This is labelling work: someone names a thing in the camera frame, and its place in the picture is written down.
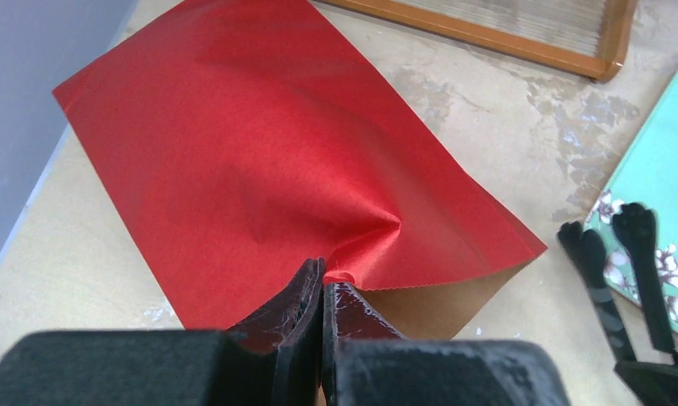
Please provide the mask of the red paper bag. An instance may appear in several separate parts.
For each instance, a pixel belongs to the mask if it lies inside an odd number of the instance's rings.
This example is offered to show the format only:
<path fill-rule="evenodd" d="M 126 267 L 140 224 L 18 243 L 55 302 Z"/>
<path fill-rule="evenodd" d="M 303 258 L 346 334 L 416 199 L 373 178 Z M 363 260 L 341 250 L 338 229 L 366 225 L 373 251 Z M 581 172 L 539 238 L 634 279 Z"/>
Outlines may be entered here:
<path fill-rule="evenodd" d="M 307 1 L 184 1 L 54 95 L 188 328 L 322 258 L 405 334 L 452 337 L 546 249 Z"/>

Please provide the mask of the green floral tray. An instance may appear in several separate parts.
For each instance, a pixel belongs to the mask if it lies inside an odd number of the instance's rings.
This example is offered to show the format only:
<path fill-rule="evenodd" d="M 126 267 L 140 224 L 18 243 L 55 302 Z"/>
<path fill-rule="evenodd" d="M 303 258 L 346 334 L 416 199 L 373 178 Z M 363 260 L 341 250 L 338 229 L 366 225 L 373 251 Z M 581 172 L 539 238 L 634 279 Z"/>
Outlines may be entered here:
<path fill-rule="evenodd" d="M 654 210 L 657 217 L 653 258 L 670 325 L 678 334 L 678 69 L 584 222 L 605 244 L 608 285 L 639 304 L 629 258 L 611 227 L 621 205 L 632 202 Z"/>

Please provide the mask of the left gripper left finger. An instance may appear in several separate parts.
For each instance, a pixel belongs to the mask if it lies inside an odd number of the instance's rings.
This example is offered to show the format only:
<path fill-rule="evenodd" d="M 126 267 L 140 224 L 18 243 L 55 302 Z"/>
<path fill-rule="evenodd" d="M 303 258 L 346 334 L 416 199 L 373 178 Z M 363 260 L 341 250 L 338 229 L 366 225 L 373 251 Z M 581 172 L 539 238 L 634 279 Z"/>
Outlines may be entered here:
<path fill-rule="evenodd" d="M 324 268 L 305 261 L 226 330 L 27 335 L 0 360 L 0 405 L 313 405 Z"/>

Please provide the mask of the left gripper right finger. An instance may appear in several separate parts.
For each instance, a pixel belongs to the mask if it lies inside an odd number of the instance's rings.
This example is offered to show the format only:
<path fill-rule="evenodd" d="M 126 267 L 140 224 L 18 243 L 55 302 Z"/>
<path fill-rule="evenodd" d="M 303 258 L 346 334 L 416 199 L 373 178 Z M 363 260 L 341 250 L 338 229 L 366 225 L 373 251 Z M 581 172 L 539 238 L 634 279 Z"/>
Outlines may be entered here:
<path fill-rule="evenodd" d="M 328 405 L 567 405 L 535 343 L 410 340 L 349 283 L 324 288 L 322 389 Z"/>

